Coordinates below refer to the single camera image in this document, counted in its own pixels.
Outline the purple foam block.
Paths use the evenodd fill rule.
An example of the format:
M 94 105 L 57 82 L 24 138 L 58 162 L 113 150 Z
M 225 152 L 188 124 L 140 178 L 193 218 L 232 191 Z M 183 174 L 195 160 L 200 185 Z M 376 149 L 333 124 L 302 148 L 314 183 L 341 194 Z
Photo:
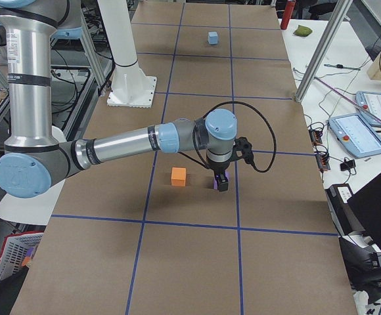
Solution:
M 230 174 L 229 174 L 228 171 L 225 172 L 225 177 L 227 178 L 227 180 L 230 179 Z M 226 191 L 226 190 L 228 190 L 228 183 L 226 183 L 226 184 L 222 184 L 222 185 L 221 185 L 221 188 L 220 188 L 220 187 L 219 187 L 219 181 L 218 181 L 218 179 L 217 179 L 217 176 L 214 176 L 214 180 L 213 180 L 213 189 L 214 189 L 214 190 L 218 190 L 218 191 L 220 191 L 220 192 L 222 192 L 222 191 Z

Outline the light blue foam block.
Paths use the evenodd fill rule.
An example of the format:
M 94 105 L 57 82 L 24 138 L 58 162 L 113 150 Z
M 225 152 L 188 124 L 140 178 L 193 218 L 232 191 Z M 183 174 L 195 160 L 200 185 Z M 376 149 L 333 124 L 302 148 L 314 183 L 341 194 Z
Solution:
M 219 36 L 216 31 L 208 32 L 208 43 L 210 45 L 217 45 L 219 43 Z

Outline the orange foam block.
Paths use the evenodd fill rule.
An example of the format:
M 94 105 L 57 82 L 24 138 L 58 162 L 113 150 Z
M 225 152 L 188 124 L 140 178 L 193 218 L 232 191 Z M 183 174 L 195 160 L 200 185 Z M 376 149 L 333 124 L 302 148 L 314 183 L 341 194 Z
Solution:
M 171 168 L 171 185 L 185 187 L 187 181 L 187 169 L 184 167 Z

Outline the near teach pendant tablet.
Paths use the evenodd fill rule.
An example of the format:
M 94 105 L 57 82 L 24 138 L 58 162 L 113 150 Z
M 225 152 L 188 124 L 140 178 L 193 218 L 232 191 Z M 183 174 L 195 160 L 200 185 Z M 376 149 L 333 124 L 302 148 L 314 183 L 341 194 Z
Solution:
M 359 114 L 332 117 L 328 123 L 337 140 L 353 157 L 381 154 L 381 138 Z

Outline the teach pendant tablet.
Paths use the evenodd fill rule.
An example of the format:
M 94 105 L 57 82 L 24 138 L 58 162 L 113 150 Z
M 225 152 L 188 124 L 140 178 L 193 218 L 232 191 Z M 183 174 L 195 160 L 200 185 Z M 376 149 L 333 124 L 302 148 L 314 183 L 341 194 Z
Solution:
M 381 154 L 381 138 L 359 114 L 332 117 L 328 123 L 337 140 L 353 157 Z
M 355 95 L 355 101 L 358 105 L 364 107 L 375 116 L 381 119 L 381 93 L 358 91 Z M 360 111 L 360 114 L 373 127 L 380 126 L 379 122 L 373 120 L 370 116 Z

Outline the green bean bag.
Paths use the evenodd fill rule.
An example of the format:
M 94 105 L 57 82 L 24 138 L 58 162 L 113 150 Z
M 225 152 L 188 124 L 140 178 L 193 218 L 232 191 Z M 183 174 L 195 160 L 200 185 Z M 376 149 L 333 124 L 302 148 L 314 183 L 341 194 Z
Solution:
M 307 37 L 313 33 L 313 30 L 307 26 L 299 25 L 293 32 L 295 36 Z

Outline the far teach pendant tablet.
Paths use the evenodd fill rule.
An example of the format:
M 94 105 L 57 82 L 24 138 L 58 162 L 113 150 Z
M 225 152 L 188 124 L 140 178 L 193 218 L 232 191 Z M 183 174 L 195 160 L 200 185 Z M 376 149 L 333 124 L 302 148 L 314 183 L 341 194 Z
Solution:
M 375 116 L 381 119 L 381 93 L 358 91 L 355 95 L 355 101 L 358 105 L 364 107 Z M 373 127 L 380 126 L 379 122 L 373 120 L 370 116 L 360 111 L 360 114 Z

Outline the green grabber tool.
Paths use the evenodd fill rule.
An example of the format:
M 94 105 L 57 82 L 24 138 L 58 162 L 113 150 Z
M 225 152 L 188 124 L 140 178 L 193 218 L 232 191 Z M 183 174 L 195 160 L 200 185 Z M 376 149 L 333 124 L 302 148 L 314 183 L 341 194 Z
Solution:
M 364 112 L 365 114 L 370 116 L 373 120 L 379 122 L 379 124 L 381 125 L 381 119 L 379 117 L 375 116 L 374 114 L 372 114 L 368 110 L 364 109 L 364 107 L 358 105 L 356 102 L 354 102 L 353 100 L 349 99 L 348 97 L 346 97 L 345 95 L 343 95 L 342 93 L 337 91 L 334 87 L 331 87 L 328 83 L 325 83 L 323 80 L 319 79 L 318 77 L 315 76 L 314 79 L 316 79 L 318 82 L 322 83 L 325 87 L 329 88 L 332 92 L 335 92 L 338 96 L 342 97 L 344 100 L 346 100 L 349 103 L 351 103 L 353 106 L 355 106 L 361 112 Z

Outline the red bottle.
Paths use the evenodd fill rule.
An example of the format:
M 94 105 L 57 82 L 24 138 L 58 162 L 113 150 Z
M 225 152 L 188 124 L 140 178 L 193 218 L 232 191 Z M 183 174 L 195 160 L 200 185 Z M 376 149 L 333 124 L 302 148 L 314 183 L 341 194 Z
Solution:
M 281 30 L 287 29 L 288 23 L 294 11 L 295 4 L 296 4 L 296 0 L 287 0 L 285 9 L 282 15 L 281 23 L 280 23 Z

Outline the white perforated basket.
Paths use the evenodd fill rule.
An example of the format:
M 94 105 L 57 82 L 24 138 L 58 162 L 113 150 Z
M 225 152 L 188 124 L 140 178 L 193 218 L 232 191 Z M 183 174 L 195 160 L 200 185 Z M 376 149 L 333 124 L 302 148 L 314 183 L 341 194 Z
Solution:
M 25 232 L 5 237 L 0 252 L 0 281 L 22 268 L 28 251 L 39 245 L 43 235 L 43 232 Z

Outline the white pedestal column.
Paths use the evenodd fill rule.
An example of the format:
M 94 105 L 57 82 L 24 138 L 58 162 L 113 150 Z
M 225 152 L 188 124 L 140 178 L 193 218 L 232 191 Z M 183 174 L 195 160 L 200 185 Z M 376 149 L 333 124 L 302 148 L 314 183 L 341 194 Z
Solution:
M 108 105 L 151 107 L 157 78 L 139 66 L 127 2 L 102 0 L 98 5 L 115 65 Z

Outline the aluminium frame post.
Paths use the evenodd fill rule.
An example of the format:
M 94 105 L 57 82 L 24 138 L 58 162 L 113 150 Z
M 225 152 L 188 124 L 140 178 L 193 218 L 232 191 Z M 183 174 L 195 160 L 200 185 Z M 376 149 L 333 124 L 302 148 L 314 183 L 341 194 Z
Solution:
M 332 43 L 332 40 L 334 39 L 334 36 L 336 35 L 336 32 L 338 31 L 341 23 L 343 22 L 344 17 L 346 16 L 346 13 L 348 12 L 352 3 L 353 0 L 340 0 L 336 3 L 330 20 L 326 25 L 326 28 L 319 40 L 315 52 L 313 53 L 313 56 L 305 71 L 302 81 L 299 84 L 299 87 L 296 91 L 296 94 L 294 96 L 296 102 L 301 103 L 304 99 L 304 96 L 306 95 L 310 85 L 312 84 L 313 79 L 316 76 L 319 66 L 323 61 L 329 46 Z

